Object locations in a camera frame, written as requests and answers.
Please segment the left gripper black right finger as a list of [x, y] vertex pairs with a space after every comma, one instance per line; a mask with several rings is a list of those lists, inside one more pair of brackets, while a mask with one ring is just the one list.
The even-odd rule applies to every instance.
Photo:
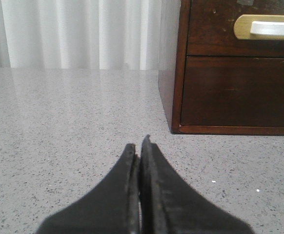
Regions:
[[192, 189], [149, 136], [142, 142], [140, 200], [144, 234], [250, 234], [242, 220]]

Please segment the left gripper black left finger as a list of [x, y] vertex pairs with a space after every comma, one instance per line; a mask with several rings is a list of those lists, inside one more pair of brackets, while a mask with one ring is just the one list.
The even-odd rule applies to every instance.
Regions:
[[48, 217], [40, 234], [138, 234], [139, 159], [127, 144], [106, 177], [84, 197]]

